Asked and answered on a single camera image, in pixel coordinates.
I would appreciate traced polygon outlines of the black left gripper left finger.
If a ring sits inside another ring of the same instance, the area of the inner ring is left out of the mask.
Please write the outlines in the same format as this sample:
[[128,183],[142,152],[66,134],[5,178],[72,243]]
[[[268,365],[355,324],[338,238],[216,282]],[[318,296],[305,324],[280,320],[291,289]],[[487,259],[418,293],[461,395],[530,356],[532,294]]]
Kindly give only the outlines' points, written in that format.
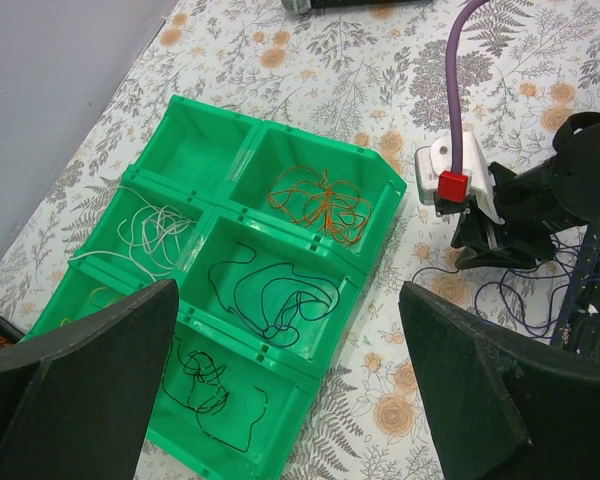
[[161,280],[0,349],[0,479],[133,478],[178,306]]

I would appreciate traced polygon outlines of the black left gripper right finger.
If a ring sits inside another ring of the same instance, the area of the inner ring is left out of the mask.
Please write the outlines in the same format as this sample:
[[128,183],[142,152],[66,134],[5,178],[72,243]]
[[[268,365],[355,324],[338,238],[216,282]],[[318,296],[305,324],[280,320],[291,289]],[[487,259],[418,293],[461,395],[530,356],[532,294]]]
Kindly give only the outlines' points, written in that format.
[[413,283],[399,313],[447,479],[600,479],[600,352],[569,352]]

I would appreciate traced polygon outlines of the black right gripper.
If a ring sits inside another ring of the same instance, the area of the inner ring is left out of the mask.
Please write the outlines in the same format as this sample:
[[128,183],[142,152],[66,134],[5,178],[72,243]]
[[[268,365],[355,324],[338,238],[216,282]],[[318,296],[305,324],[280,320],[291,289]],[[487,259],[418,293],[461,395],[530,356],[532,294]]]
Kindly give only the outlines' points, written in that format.
[[460,215],[451,246],[461,251],[455,267],[532,269],[553,258],[555,246],[541,217],[554,205],[545,166],[517,174],[493,162],[488,167],[495,185],[493,202],[499,223],[471,199]]

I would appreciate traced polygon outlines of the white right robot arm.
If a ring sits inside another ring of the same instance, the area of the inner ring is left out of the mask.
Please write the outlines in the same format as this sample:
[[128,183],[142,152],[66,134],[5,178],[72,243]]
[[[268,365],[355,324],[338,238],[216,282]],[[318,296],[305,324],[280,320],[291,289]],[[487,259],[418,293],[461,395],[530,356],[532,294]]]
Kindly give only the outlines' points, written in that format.
[[460,217],[457,266],[532,269],[582,226],[557,317],[520,334],[407,282],[399,311],[443,475],[600,479],[600,113],[570,116],[554,154],[517,174],[485,167],[496,218],[470,195],[424,202]]

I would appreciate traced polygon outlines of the floral patterned table mat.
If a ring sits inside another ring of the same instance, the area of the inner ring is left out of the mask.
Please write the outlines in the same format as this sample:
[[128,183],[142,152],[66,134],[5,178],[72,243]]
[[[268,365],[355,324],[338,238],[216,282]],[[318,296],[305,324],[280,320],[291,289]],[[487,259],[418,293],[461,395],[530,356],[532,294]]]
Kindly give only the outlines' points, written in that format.
[[[408,183],[448,129],[445,42],[459,1],[289,17],[276,1],[181,1],[0,262],[0,314],[29,329],[179,94],[371,148]],[[580,111],[600,111],[600,1],[492,1],[459,45],[463,127],[523,172]],[[398,315],[414,280],[515,330],[556,317],[584,233],[532,273],[457,272],[455,221],[414,189],[343,332],[287,463],[287,479],[439,479],[442,470]]]

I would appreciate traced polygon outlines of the green compartment tray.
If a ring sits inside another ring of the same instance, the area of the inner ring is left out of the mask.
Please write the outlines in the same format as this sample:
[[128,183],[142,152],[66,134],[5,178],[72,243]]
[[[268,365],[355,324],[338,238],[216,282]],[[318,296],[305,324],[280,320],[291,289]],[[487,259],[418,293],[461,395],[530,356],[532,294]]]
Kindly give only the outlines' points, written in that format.
[[31,332],[174,280],[149,439],[276,479],[405,191],[370,149],[174,96]]

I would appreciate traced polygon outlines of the black microphone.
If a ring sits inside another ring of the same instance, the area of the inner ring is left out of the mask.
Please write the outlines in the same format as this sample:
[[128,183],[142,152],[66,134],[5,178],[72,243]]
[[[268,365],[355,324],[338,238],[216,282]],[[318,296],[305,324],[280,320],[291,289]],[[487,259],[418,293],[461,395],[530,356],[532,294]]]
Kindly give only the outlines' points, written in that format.
[[312,10],[377,7],[410,3],[410,0],[281,0],[282,7],[293,15],[305,15]]

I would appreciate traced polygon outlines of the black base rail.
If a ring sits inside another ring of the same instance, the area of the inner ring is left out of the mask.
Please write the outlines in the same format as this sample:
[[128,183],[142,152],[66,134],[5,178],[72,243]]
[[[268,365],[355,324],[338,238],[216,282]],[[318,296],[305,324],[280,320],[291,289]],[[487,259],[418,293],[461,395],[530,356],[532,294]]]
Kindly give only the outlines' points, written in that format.
[[600,360],[600,224],[588,226],[550,345]]

